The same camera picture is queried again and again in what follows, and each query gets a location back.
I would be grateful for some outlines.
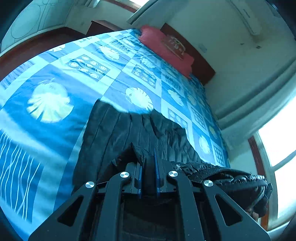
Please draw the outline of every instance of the metal frame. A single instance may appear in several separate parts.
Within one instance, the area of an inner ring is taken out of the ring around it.
[[[176,240],[270,241],[268,233],[215,183],[190,181],[156,151],[154,162],[154,198],[174,200]],[[138,162],[130,162],[108,182],[87,182],[32,233],[29,241],[80,241],[82,235],[87,241],[121,240],[124,203],[141,199],[142,172]]]

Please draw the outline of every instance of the blue bedspread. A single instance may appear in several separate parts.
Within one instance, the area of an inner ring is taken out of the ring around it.
[[[140,34],[130,29],[58,46],[0,82],[0,206],[24,240],[70,196],[97,99],[119,111],[156,109],[186,129],[204,161],[229,166],[203,86],[141,44]]]

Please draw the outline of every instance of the red pillow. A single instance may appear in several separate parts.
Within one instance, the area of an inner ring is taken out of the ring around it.
[[[142,44],[150,48],[158,56],[170,63],[182,75],[184,75],[187,78],[190,78],[189,75],[192,73],[191,65],[194,62],[193,57],[185,53],[184,59],[181,60],[176,55],[174,55],[162,43],[162,40],[166,38],[166,35],[159,29],[145,25],[141,28],[141,31],[142,35],[139,37],[139,40]]]
[[[162,40],[162,42],[179,59],[184,59],[186,49],[179,40],[173,36],[168,35]]]

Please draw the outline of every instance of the wavy line pattern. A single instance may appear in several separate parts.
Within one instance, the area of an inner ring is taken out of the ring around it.
[[[0,130],[0,198],[29,222],[42,170],[43,165]]]
[[[14,71],[12,71],[10,74],[8,74],[1,82],[0,85],[4,89],[7,89],[8,86],[17,78],[19,77],[23,72],[25,72],[27,69],[32,67],[34,65],[33,62],[30,60],[23,63],[22,65],[18,66]]]

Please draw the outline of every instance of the window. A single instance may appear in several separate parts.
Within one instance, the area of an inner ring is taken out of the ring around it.
[[[149,0],[130,0],[131,2],[134,2],[135,4],[138,4],[140,6],[144,6],[146,2]]]
[[[127,6],[131,6],[135,9],[139,9],[140,7],[144,6],[149,0],[116,0],[122,2]]]
[[[296,212],[296,97],[254,136],[266,178],[274,191],[269,202],[268,229],[278,227]]]

